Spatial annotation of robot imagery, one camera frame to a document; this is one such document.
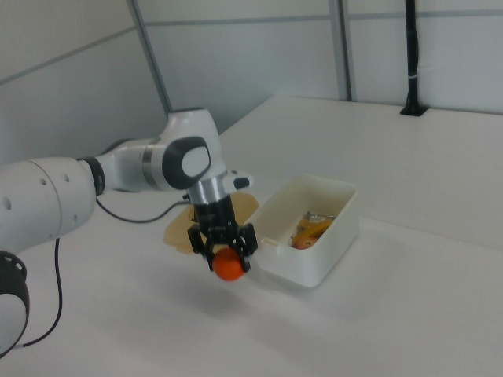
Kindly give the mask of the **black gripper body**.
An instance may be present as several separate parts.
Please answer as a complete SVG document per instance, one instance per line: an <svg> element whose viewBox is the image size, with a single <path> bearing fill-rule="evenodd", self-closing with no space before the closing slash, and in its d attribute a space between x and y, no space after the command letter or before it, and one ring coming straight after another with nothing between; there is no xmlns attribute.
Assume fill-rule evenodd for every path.
<svg viewBox="0 0 503 377"><path fill-rule="evenodd" d="M196 224L189 228L190 240L235 240L238 228L231 196L208 204L195 204Z"/></svg>

